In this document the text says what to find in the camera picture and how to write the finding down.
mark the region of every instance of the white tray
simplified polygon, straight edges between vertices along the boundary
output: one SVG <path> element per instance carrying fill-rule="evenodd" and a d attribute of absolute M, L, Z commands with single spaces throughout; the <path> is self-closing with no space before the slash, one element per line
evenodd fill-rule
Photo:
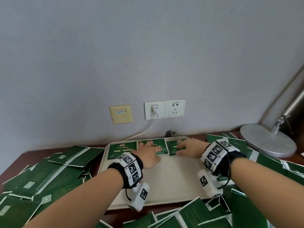
<path fill-rule="evenodd" d="M 184 138 L 187 137 L 165 138 L 165 141 Z M 107 160 L 109 146 L 117 143 L 121 143 L 121 141 L 112 142 L 105 148 L 98 173 L 106 170 L 113 162 L 113 159 Z M 202 161 L 177 155 L 169 156 L 169 154 L 160 154 L 160 156 L 162 160 L 154 168 L 143 170 L 141 181 L 148 183 L 150 186 L 145 206 L 189 201 L 197 196 L 201 199 L 208 198 L 197 177 L 197 173 L 205 168 Z M 125 191 L 122 190 L 108 210 L 128 208 L 126 201 Z"/>

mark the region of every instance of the hand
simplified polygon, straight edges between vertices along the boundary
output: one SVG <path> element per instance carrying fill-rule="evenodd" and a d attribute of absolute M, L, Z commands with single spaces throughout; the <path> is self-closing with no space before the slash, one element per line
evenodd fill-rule
<path fill-rule="evenodd" d="M 152 141 L 148 141 L 146 145 L 144 145 L 142 142 L 139 143 L 138 149 L 133 149 L 131 152 L 141 159 L 144 169 L 151 169 L 160 162 L 161 157 L 156 156 L 156 153 L 162 150 L 163 149 L 160 147 L 154 147 Z"/>
<path fill-rule="evenodd" d="M 193 158 L 201 158 L 206 147 L 210 143 L 203 142 L 197 139 L 187 138 L 185 141 L 179 143 L 176 149 L 182 149 L 186 147 L 186 149 L 182 149 L 176 152 L 176 155 L 184 156 L 184 157 L 193 157 Z"/>

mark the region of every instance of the table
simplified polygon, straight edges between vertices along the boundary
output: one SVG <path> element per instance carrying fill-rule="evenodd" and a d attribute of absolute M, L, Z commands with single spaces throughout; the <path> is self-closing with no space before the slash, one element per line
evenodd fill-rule
<path fill-rule="evenodd" d="M 240 138 L 239 131 L 232 132 L 237 138 Z M 206 141 L 206 134 L 197 134 L 197 135 L 189 135 L 189 138 L 199 139 L 201 141 Z M 88 145 L 89 147 L 102 147 L 105 148 L 107 145 Z M 49 157 L 53 153 L 59 153 L 59 152 L 65 152 L 69 149 L 67 148 L 58 148 L 58 149 L 44 149 L 44 150 L 35 150 L 35 151 L 29 151 L 26 153 L 23 153 L 16 159 L 16 161 L 13 162 L 13 164 L 10 165 L 9 168 L 6 169 L 0 175 L 0 183 L 11 179 L 12 177 L 16 176 L 18 173 L 20 173 L 27 165 L 35 165 L 39 161 L 41 161 L 45 157 Z M 304 165 L 304 158 L 300 155 L 302 153 L 302 150 L 297 150 L 297 152 L 288 158 L 281 158 L 282 160 L 291 161 L 300 165 Z M 102 159 L 103 153 L 97 156 L 97 158 L 94 160 L 94 163 L 91 168 L 91 174 L 93 176 L 96 176 L 98 173 L 99 165 Z M 131 209 L 118 209 L 118 210 L 110 210 L 105 213 L 101 219 L 105 221 L 106 223 L 110 224 L 113 227 L 122 227 L 123 222 L 134 220 L 141 218 L 142 216 L 146 215 L 147 213 L 153 211 L 154 214 L 161 213 L 167 210 L 175 209 L 178 207 L 182 207 L 187 202 L 181 202 L 181 203 L 171 203 L 171 204 L 164 204 L 164 205 L 156 205 L 156 206 L 145 206 L 142 211 L 135 212 Z"/>

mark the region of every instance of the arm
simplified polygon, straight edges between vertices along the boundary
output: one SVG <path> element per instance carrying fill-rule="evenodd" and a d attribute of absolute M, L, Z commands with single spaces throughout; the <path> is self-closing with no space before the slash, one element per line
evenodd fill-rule
<path fill-rule="evenodd" d="M 187 139 L 176 154 L 200 158 L 209 144 Z M 303 227 L 304 186 L 246 158 L 233 161 L 231 178 L 276 228 Z"/>
<path fill-rule="evenodd" d="M 159 147 L 152 147 L 152 142 L 138 150 L 132 150 L 143 162 L 144 169 L 150 169 L 160 160 L 156 152 Z M 58 199 L 24 228 L 93 228 L 107 211 L 123 187 L 123 178 L 116 169 L 107 169 L 81 186 Z"/>

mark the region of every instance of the lamp base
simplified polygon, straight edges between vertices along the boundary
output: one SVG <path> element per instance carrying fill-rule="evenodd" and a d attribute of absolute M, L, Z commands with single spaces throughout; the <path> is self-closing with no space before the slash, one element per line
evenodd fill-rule
<path fill-rule="evenodd" d="M 249 146 L 273 157 L 290 157 L 297 149 L 295 142 L 286 134 L 280 131 L 273 134 L 258 124 L 244 125 L 240 132 Z"/>

